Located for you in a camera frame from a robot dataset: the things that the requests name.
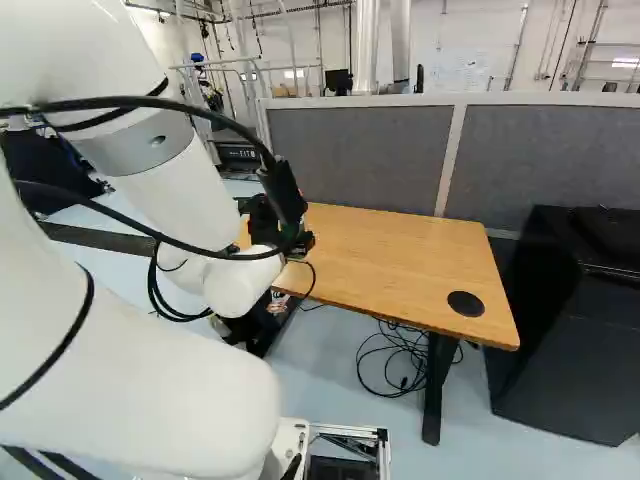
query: black cabinet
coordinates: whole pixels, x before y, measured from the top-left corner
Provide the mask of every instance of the black cabinet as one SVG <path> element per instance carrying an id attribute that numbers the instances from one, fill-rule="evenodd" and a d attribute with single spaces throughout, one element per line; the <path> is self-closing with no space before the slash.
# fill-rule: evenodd
<path id="1" fill-rule="evenodd" d="M 635 212 L 534 208 L 503 274 L 521 348 L 485 349 L 495 414 L 611 446 L 640 431 L 636 220 L 640 229 Z"/>

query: wooden desk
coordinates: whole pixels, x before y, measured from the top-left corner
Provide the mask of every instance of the wooden desk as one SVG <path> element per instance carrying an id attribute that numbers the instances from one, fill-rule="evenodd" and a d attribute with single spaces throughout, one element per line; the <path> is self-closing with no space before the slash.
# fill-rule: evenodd
<path id="1" fill-rule="evenodd" d="M 306 258 L 317 272 L 310 298 L 430 331 L 422 434 L 437 445 L 442 385 L 458 339 L 520 345 L 483 225 L 313 203 L 306 221 L 316 235 Z M 289 263 L 274 288 L 302 296 L 311 280 L 306 265 Z M 457 290 L 480 298 L 484 314 L 456 313 L 447 297 Z"/>

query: cubicle wall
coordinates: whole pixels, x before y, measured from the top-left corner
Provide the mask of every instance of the cubicle wall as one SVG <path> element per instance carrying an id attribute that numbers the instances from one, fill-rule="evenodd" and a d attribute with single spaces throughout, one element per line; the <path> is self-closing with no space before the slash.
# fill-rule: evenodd
<path id="1" fill-rule="evenodd" d="M 312 201 L 517 232 L 535 204 L 640 209 L 640 98 L 496 92 L 260 101 Z"/>

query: wall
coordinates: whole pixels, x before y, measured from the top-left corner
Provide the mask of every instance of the wall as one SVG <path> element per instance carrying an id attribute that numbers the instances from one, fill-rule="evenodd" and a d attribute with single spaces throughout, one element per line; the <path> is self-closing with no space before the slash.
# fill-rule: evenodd
<path id="1" fill-rule="evenodd" d="M 389 2 L 382 0 L 380 13 L 380 34 L 377 76 L 381 84 L 392 80 L 391 29 L 389 24 Z M 518 38 L 522 7 L 526 0 L 414 0 L 412 10 L 412 52 L 411 73 L 415 77 L 418 63 L 425 67 L 426 91 L 484 91 L 489 77 L 491 90 L 502 90 L 509 70 L 514 44 Z M 252 0 L 254 13 L 275 11 L 278 3 L 274 0 Z M 285 0 L 288 8 L 311 4 L 312 0 Z M 599 0 L 529 0 L 529 11 L 523 39 L 518 53 L 512 90 L 554 90 L 563 83 L 561 75 L 572 58 L 579 58 L 578 40 L 589 35 Z M 604 20 L 598 36 L 599 42 L 640 42 L 637 30 L 640 21 L 640 3 L 637 0 L 609 0 Z M 213 0 L 219 9 L 218 0 Z M 248 0 L 244 13 L 249 14 Z M 353 7 L 353 48 L 355 49 L 355 5 Z M 314 12 L 290 13 L 296 43 L 298 64 L 316 63 L 319 60 L 317 30 L 314 28 Z M 177 63 L 179 54 L 178 35 L 175 18 L 164 25 L 157 22 L 154 13 L 134 12 L 136 21 L 151 47 L 163 64 Z M 349 68 L 348 55 L 348 9 L 338 6 L 320 10 L 322 57 L 325 69 Z M 188 44 L 193 51 L 203 52 L 202 40 L 196 22 L 187 21 Z M 224 58 L 239 54 L 238 39 L 233 24 L 217 25 L 220 47 Z M 259 54 L 255 30 L 251 22 L 246 22 L 245 35 L 247 50 Z M 291 64 L 288 32 L 283 16 L 266 17 L 256 20 L 256 30 L 260 37 L 263 59 L 261 66 L 286 66 Z M 566 45 L 562 49 L 566 34 Z M 210 57 L 218 58 L 213 42 L 207 41 Z M 594 53 L 598 58 L 640 56 L 640 47 L 599 48 Z M 590 66 L 588 75 L 613 77 L 622 74 L 630 76 L 632 71 L 613 69 L 602 61 L 598 70 Z M 265 74 L 270 85 L 286 84 L 293 87 L 292 79 L 285 79 L 284 73 Z M 216 75 L 218 84 L 222 77 Z M 233 104 L 240 121 L 252 124 L 248 116 L 240 81 L 235 74 L 227 74 Z M 305 79 L 300 79 L 301 95 L 320 93 L 321 75 L 319 69 L 305 71 Z M 583 90 L 600 90 L 604 81 L 587 81 Z"/>

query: tangled cables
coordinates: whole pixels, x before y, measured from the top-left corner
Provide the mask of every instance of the tangled cables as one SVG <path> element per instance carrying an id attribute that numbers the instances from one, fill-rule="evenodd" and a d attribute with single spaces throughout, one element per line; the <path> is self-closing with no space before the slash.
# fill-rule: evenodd
<path id="1" fill-rule="evenodd" d="M 407 395 L 408 393 L 424 389 L 427 384 L 427 355 L 429 351 L 429 337 L 427 332 L 413 327 L 400 326 L 396 323 L 387 322 L 379 318 L 376 318 L 376 320 L 378 320 L 378 329 L 380 331 L 367 337 L 364 342 L 362 342 L 356 353 L 356 373 L 360 384 L 369 393 L 384 398 L 399 398 Z M 414 337 L 408 338 L 405 336 L 407 334 L 413 334 Z M 380 337 L 386 339 L 390 345 L 372 348 L 371 350 L 363 352 L 364 347 L 367 344 L 371 343 L 373 339 Z M 460 352 L 460 357 L 458 359 L 454 359 L 454 365 L 460 363 L 464 358 L 464 353 L 460 345 L 458 345 L 458 351 Z M 372 358 L 374 354 L 379 352 L 389 353 L 389 357 L 384 364 L 384 379 L 387 382 L 387 385 L 393 389 L 390 392 L 374 390 L 366 384 L 362 377 L 362 361 L 365 358 Z M 404 376 L 400 382 L 398 382 L 390 378 L 389 365 L 395 357 L 403 353 L 409 355 L 411 364 L 415 368 L 415 374 L 411 380 L 409 377 Z"/>

